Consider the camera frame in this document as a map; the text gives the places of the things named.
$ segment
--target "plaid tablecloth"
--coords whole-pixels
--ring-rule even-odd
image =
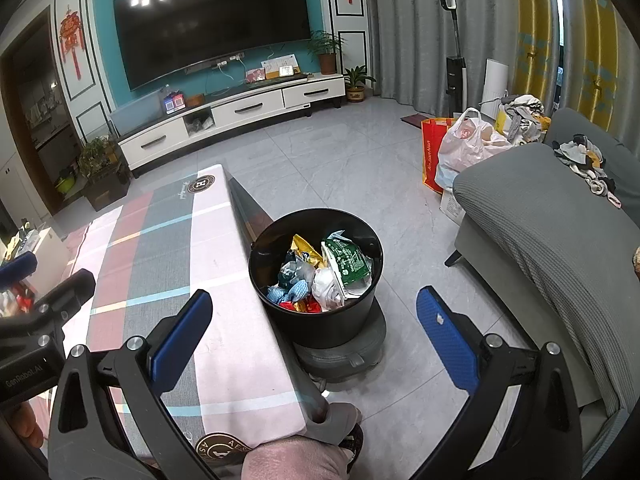
[[[323,423],[332,408],[253,290],[250,243],[270,223],[216,165],[130,200],[65,241],[72,260],[63,279],[85,268],[97,282],[93,299],[65,326],[67,354],[78,343],[92,351],[119,348],[176,314],[198,288],[211,295],[212,323],[176,388],[162,396],[206,460],[292,434],[337,443],[355,417],[350,404],[333,404],[332,422]],[[32,400],[45,434],[54,394]],[[133,449],[150,458],[121,391],[113,397]]]

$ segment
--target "silver screw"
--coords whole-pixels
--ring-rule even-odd
[[[84,345],[76,345],[71,349],[73,357],[80,357],[84,353]]]
[[[135,335],[135,336],[133,336],[133,337],[128,339],[127,348],[129,350],[137,350],[138,348],[140,348],[142,346],[143,342],[144,342],[144,340],[139,335]]]
[[[560,345],[554,342],[547,343],[546,351],[549,352],[551,355],[558,355],[560,353]]]
[[[500,348],[502,346],[502,338],[497,334],[489,334],[485,341],[491,348]]]

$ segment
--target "red tassel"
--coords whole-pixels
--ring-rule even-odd
[[[74,48],[71,49],[71,55],[74,57],[74,65],[76,66],[76,75],[78,76],[78,81],[80,81],[80,67],[78,66],[78,58],[76,57],[76,50]]]

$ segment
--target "drawer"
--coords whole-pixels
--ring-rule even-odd
[[[124,140],[120,143],[120,147],[129,167],[136,168],[169,153],[175,149],[176,144],[188,139],[189,134],[184,126],[184,120],[176,118],[137,137]]]
[[[251,122],[254,118],[272,114],[278,110],[284,110],[281,90],[245,97],[212,109],[213,120],[217,127],[240,122]]]
[[[286,108],[344,95],[342,78],[325,79],[282,89]]]

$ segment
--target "sofa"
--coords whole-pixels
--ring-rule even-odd
[[[622,209],[556,159],[553,141],[575,134],[600,148]],[[597,460],[640,394],[640,280],[632,263],[640,162],[566,108],[554,114],[543,144],[468,168],[453,192],[466,215],[446,265],[462,256],[539,348],[561,346],[582,409],[583,447]]]

